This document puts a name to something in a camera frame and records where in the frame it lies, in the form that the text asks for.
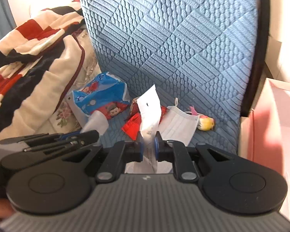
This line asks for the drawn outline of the person's left hand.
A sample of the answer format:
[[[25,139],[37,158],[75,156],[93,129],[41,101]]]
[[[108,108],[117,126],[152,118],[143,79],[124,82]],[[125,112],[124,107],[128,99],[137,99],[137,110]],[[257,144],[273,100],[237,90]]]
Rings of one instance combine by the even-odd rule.
[[[8,199],[0,199],[0,222],[9,218],[15,213]]]

